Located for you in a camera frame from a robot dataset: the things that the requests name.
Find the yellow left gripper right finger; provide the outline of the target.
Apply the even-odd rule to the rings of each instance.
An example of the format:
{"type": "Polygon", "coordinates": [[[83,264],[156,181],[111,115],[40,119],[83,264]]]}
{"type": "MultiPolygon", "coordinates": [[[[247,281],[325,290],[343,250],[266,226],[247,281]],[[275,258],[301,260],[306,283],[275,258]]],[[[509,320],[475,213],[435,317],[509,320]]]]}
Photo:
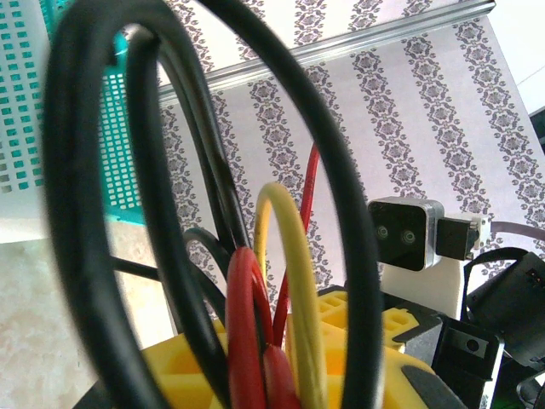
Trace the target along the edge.
{"type": "MultiPolygon", "coordinates": [[[[426,363],[385,347],[384,408],[464,408],[466,405],[426,363]]],[[[325,345],[329,408],[341,407],[345,348],[325,345]]]]}

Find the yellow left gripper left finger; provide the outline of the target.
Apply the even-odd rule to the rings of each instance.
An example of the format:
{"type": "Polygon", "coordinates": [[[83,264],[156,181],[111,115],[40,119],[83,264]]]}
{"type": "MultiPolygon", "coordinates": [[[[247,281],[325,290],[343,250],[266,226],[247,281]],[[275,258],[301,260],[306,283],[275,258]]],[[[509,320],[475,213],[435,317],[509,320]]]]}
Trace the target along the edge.
{"type": "MultiPolygon", "coordinates": [[[[227,334],[219,319],[216,334],[227,351],[227,334]]],[[[223,408],[202,373],[184,334],[141,351],[172,408],[223,408]]],[[[76,408],[114,408],[106,390],[97,381],[76,403],[76,408]]]]}

